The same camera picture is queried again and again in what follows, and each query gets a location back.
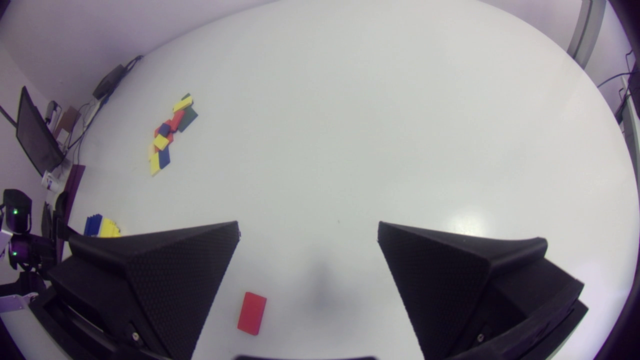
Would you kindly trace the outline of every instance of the wire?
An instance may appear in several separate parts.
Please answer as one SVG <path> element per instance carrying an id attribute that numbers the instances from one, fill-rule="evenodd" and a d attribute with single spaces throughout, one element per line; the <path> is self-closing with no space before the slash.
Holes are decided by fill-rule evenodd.
<path id="1" fill-rule="evenodd" d="M 601 83 L 600 83 L 600 85 L 598 85 L 597 87 L 598 87 L 598 88 L 599 88 L 599 87 L 601 87 L 602 85 L 604 85 L 604 84 L 606 84 L 606 83 L 610 82 L 611 80 L 613 80 L 613 79 L 617 78 L 618 76 L 623 76 L 623 75 L 633 75 L 633 74 L 635 74 L 636 72 L 637 72 L 637 71 L 621 72 L 620 74 L 613 75 L 613 76 L 611 76 L 609 79 L 606 79 L 605 81 L 601 82 Z"/>
<path id="2" fill-rule="evenodd" d="M 128 73 L 130 73 L 131 70 L 133 70 L 133 68 L 136 66 L 136 64 L 142 59 L 144 58 L 143 55 L 138 55 L 136 56 L 133 60 L 129 61 L 127 63 L 127 66 L 125 66 L 125 72 L 122 74 L 122 76 L 120 76 L 120 79 L 118 79 L 118 81 L 116 82 L 115 86 L 102 98 L 102 100 L 100 100 L 97 103 L 97 110 L 95 111 L 87 111 L 86 113 L 82 114 L 82 123 L 83 123 L 83 132 L 80 134 L 80 136 L 78 136 L 78 138 L 72 142 L 68 147 L 67 147 L 67 151 L 64 153 L 64 156 L 62 157 L 62 160 L 56 165 L 56 168 L 58 166 L 60 166 L 60 164 L 63 163 L 63 161 L 65 161 L 65 159 L 67 158 L 67 154 L 71 151 L 71 148 L 73 148 L 73 146 L 75 146 L 76 144 L 78 144 L 78 146 L 74 149 L 73 153 L 72 153 L 72 158 L 71 158 L 71 164 L 73 165 L 75 160 L 76 160 L 76 153 L 77 153 L 77 163 L 80 164 L 80 147 L 82 146 L 82 142 L 84 140 L 84 136 L 86 135 L 86 132 L 89 131 L 89 128 L 91 127 L 91 125 L 93 124 L 93 120 L 96 117 L 96 115 L 98 115 L 98 112 L 100 112 L 100 110 L 102 109 L 102 107 L 109 101 L 109 97 L 113 94 L 113 92 L 115 91 L 115 89 L 118 87 L 118 85 L 120 84 L 120 82 L 122 81 L 122 79 L 128 75 Z M 87 105 L 90 105 L 93 101 L 90 101 L 86 104 L 83 104 L 82 106 L 80 106 L 80 109 L 78 109 L 78 112 L 80 112 L 82 110 L 82 108 L 84 108 Z M 91 118 L 89 119 L 89 124 L 86 124 L 86 115 L 89 113 L 93 113 L 91 115 Z M 73 128 L 71 129 L 71 133 L 69 134 L 68 137 L 68 141 L 71 141 L 71 136 L 73 135 Z"/>
<path id="3" fill-rule="evenodd" d="M 631 68 L 629 68 L 629 58 L 628 58 L 628 56 L 631 55 L 631 53 L 633 53 L 633 52 L 634 52 L 634 50 L 631 49 L 631 50 L 629 50 L 629 52 L 627 54 L 625 54 L 625 63 L 627 63 L 627 70 L 629 72 L 631 72 Z"/>

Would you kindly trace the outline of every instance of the computer monitor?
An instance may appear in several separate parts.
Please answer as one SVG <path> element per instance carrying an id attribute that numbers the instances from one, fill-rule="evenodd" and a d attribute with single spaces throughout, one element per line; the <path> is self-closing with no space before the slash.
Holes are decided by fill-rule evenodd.
<path id="1" fill-rule="evenodd" d="M 53 171 L 65 158 L 26 86 L 22 87 L 15 137 L 40 176 Z"/>
<path id="2" fill-rule="evenodd" d="M 189 360 L 240 239 L 237 222 L 69 237 L 29 308 L 72 358 Z"/>
<path id="3" fill-rule="evenodd" d="M 543 360 L 587 312 L 547 241 L 494 240 L 381 222 L 378 243 L 425 359 Z"/>

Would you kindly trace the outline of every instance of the table surface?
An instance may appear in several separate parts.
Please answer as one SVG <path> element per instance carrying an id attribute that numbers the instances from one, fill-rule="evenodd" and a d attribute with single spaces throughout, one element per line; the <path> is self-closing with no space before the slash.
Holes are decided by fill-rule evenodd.
<path id="1" fill-rule="evenodd" d="M 200 116 L 151 177 L 153 130 Z M 380 220 L 543 236 L 589 307 L 559 359 L 592 358 L 628 295 L 639 236 L 623 135 L 578 65 L 477 1 L 282 1 L 146 56 L 87 134 L 70 225 L 123 234 L 238 220 L 193 359 L 421 359 L 376 242 Z M 268 301 L 236 329 L 244 293 Z"/>

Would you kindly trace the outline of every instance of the white wall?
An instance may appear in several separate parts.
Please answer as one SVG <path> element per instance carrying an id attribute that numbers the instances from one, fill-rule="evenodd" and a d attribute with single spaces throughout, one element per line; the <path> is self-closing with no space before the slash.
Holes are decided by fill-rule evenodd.
<path id="1" fill-rule="evenodd" d="M 598 40 L 584 71 L 596 85 L 599 85 L 613 75 L 628 71 L 625 54 L 630 50 L 631 45 L 620 20 L 618 20 L 611 4 L 607 2 Z M 634 54 L 629 55 L 628 60 L 629 67 L 633 67 L 636 60 Z M 600 92 L 612 111 L 616 111 L 620 105 L 618 90 L 622 87 L 621 79 L 618 78 L 600 88 Z"/>
<path id="2" fill-rule="evenodd" d="M 0 42 L 0 105 L 15 120 L 18 115 L 20 90 L 27 86 L 33 103 L 40 113 L 47 109 L 49 101 L 20 71 L 15 62 L 9 57 L 7 50 Z M 40 234 L 40 219 L 42 205 L 47 190 L 40 185 L 40 175 L 31 164 L 15 138 L 15 128 L 0 115 L 0 192 L 7 188 L 22 190 L 33 200 L 33 233 Z"/>
<path id="3" fill-rule="evenodd" d="M 13 0 L 0 21 L 0 40 L 47 98 L 77 108 L 119 63 L 271 1 Z"/>
<path id="4" fill-rule="evenodd" d="M 47 108 L 49 101 L 42 95 L 18 65 L 9 56 L 4 44 L 0 42 L 0 105 L 15 120 L 18 112 L 20 90 L 27 86 L 29 95 L 40 112 Z M 22 151 L 15 138 L 15 128 L 0 115 L 0 191 L 16 188 L 33 200 L 33 234 L 40 234 L 42 205 L 47 190 L 40 186 L 40 175 Z M 15 282 L 19 272 L 9 265 L 8 257 L 0 261 L 0 284 Z M 27 359 L 64 360 L 57 346 L 49 340 L 38 320 L 31 311 L 20 310 L 0 315 L 6 328 L 13 334 L 13 340 Z"/>
<path id="5" fill-rule="evenodd" d="M 526 21 L 567 50 L 582 0 L 480 0 Z"/>
<path id="6" fill-rule="evenodd" d="M 484 3 L 502 9 L 520 19 L 528 22 L 534 28 L 540 30 L 556 44 L 567 50 L 576 22 L 582 0 L 480 0 Z M 625 54 L 631 46 L 627 40 L 622 25 L 613 8 L 607 2 L 602 28 L 593 49 L 593 53 L 587 63 L 585 72 L 591 80 L 598 85 L 607 78 L 627 71 Z M 634 57 L 629 57 L 629 64 L 633 66 Z M 612 111 L 620 105 L 618 90 L 621 88 L 620 80 L 612 80 L 604 85 L 600 92 L 609 104 Z"/>

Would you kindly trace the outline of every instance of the textured black plastic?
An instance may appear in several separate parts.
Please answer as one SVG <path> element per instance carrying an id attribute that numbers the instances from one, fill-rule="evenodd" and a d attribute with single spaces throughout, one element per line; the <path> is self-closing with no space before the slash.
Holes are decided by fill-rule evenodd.
<path id="1" fill-rule="evenodd" d="M 543 258 L 547 241 L 504 241 L 380 222 L 378 243 L 425 359 L 443 359 L 486 283 Z"/>
<path id="2" fill-rule="evenodd" d="M 74 257 L 126 278 L 172 358 L 191 358 L 239 241 L 237 222 L 122 238 L 72 235 Z"/>

